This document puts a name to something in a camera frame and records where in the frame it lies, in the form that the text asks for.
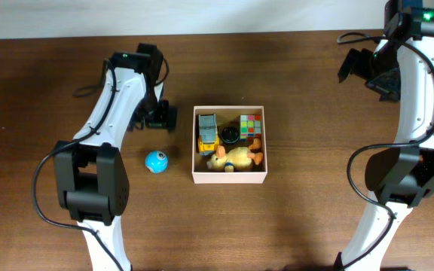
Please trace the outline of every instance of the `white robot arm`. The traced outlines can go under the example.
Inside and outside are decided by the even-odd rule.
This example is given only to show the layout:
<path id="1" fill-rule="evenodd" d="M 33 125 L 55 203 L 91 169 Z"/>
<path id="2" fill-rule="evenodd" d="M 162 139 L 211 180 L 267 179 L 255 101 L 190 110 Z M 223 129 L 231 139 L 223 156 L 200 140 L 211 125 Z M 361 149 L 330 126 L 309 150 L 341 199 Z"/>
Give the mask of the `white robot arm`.
<path id="1" fill-rule="evenodd" d="M 130 187 L 120 149 L 126 131 L 137 123 L 137 129 L 175 127 L 176 108 L 160 100 L 164 85 L 156 82 L 163 61 L 162 53 L 150 44 L 140 44 L 136 53 L 115 53 L 107 64 L 111 67 L 102 94 L 73 138 L 78 144 L 54 154 L 60 205 L 79 227 L 91 230 L 84 230 L 84 236 L 93 270 L 132 268 L 121 231 Z M 55 150 L 67 144 L 58 142 Z M 89 163 L 96 164 L 96 173 L 81 170 Z"/>
<path id="2" fill-rule="evenodd" d="M 351 50 L 339 73 L 340 81 L 349 73 L 366 79 L 366 86 L 382 95 L 381 101 L 401 100 L 395 144 L 421 143 L 389 148 L 370 158 L 365 173 L 368 198 L 387 206 L 395 217 L 368 202 L 354 237 L 336 259 L 337 270 L 380 270 L 399 225 L 422 198 L 434 193 L 434 133 L 429 135 L 434 127 L 434 77 L 421 56 L 394 42 L 410 44 L 434 67 L 434 10 L 414 4 L 389 1 L 385 38 L 391 41 L 382 39 L 374 53 Z"/>

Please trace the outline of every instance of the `cardboard box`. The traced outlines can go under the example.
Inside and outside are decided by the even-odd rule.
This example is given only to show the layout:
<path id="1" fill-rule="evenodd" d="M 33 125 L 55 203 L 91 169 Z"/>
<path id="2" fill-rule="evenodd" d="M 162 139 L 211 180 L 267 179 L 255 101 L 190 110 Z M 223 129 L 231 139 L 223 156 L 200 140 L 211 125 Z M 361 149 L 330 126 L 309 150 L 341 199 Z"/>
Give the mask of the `cardboard box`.
<path id="1" fill-rule="evenodd" d="M 254 166 L 251 172 L 214 172 L 207 168 L 210 156 L 201 156 L 198 153 L 198 115 L 216 114 L 219 129 L 223 126 L 239 126 L 240 115 L 261 115 L 261 140 L 264 161 Z M 195 106 L 194 107 L 194 133 L 192 140 L 192 176 L 195 184 L 262 184 L 267 175 L 267 151 L 265 137 L 265 118 L 263 106 Z M 250 143 L 239 142 L 232 147 L 225 146 L 226 151 L 239 146 L 248 146 Z"/>

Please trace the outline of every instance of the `wooden table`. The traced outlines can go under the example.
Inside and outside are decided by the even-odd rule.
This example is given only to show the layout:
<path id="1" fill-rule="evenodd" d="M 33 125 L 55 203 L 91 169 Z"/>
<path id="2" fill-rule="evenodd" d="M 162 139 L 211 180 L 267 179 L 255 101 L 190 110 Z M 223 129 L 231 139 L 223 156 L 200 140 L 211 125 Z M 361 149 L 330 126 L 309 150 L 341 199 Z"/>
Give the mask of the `wooden table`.
<path id="1" fill-rule="evenodd" d="M 0 270 L 90 269 L 81 232 L 52 227 L 35 213 L 31 176 L 57 140 L 82 127 L 98 99 L 75 99 L 72 91 L 98 81 L 104 58 L 134 51 L 139 42 L 157 44 L 169 60 L 165 97 L 179 116 L 173 134 L 146 130 L 124 139 L 131 192 L 123 230 L 133 268 L 331 265 L 365 206 L 347 183 L 347 160 L 363 145 L 392 142 L 399 119 L 399 104 L 378 102 L 364 81 L 338 84 L 352 47 L 336 45 L 341 33 L 0 41 Z M 265 184 L 193 184 L 195 105 L 264 106 Z M 144 167 L 145 155 L 156 149 L 170 156 L 159 175 Z M 354 166 L 362 190 L 370 154 Z M 48 216 L 74 223 L 58 204 L 52 163 L 41 174 L 38 198 Z M 434 196 L 403 223 L 383 266 L 434 270 Z"/>

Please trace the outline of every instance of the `white wall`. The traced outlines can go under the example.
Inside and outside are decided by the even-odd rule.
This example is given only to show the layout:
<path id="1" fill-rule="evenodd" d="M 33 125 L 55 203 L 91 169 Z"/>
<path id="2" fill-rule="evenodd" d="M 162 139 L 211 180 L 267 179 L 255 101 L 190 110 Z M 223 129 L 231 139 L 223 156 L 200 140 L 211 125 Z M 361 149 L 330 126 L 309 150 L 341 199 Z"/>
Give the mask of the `white wall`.
<path id="1" fill-rule="evenodd" d="M 386 1 L 0 0 L 0 38 L 381 29 Z"/>

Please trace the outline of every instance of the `small blue ball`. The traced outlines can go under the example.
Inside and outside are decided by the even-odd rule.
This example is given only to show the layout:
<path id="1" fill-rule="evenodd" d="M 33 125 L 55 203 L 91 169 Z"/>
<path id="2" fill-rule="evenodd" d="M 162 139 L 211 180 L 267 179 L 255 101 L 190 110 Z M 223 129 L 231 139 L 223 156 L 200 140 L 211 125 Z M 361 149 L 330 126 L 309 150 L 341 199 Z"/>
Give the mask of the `small blue ball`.
<path id="1" fill-rule="evenodd" d="M 145 165 L 152 173 L 160 173 L 167 169 L 169 158 L 161 151 L 152 151 L 147 155 Z"/>

